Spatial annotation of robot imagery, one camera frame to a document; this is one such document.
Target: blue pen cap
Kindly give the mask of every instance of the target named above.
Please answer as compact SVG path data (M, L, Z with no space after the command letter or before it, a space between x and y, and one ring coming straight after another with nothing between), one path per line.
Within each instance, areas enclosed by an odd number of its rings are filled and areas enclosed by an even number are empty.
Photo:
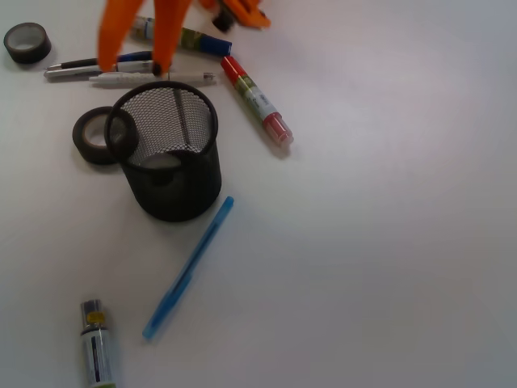
M226 57L232 51L232 42L208 35L201 36L200 51L202 53L217 55L218 57Z

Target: mesh cup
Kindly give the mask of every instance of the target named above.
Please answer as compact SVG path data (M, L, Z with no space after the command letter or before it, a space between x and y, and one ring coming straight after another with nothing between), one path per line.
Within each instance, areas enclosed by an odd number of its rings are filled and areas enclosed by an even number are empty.
M134 121L139 139L129 154L114 119ZM106 120L104 137L140 206L164 221L200 215L221 190L217 114L210 100L181 82L152 82L124 95Z

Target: roll of tape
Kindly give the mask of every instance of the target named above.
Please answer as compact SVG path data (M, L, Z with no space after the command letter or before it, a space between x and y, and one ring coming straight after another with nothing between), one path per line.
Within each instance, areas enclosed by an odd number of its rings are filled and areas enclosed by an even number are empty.
M3 44L13 61L23 64L41 61L52 47L47 32L36 23L14 26L4 36Z
M72 140L82 158L87 162L99 165L115 164L116 160L107 150L104 143L104 124L111 107L92 109L79 117L72 131ZM138 132L134 120L126 111L119 110L114 122L117 122L117 131L120 134L116 141L118 150L130 156L138 147Z

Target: orange object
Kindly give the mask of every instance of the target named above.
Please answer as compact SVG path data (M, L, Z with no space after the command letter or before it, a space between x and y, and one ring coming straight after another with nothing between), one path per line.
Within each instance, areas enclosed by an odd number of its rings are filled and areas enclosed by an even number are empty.
M222 0L235 19L245 27L269 27L271 21L259 9L260 0Z
M107 0L99 31L99 66L109 71L143 0ZM153 73L168 71L191 0L154 0Z
M98 59L103 71L116 63L122 40L131 28L144 0L107 0L99 29ZM245 27L269 27L271 21L257 7L260 0L200 0L205 8L221 5L222 31L227 31L235 20ZM185 14L191 0L154 0L153 73L161 75L169 70L181 36Z

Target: white pen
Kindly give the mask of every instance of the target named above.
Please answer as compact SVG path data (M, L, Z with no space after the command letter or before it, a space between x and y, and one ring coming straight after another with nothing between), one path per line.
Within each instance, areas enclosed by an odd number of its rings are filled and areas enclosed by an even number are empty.
M124 72L149 72L153 71L153 61L133 61L133 62L119 62L113 66L112 71ZM101 74L103 71L97 65L74 67L72 69L47 70L44 72L46 78L66 77L66 76L87 76Z
M189 73L165 73L161 77L153 74L142 73L103 73L97 77L90 77L94 85L130 85L143 84L153 81L176 81L191 86L213 85L217 83L215 73L189 72Z

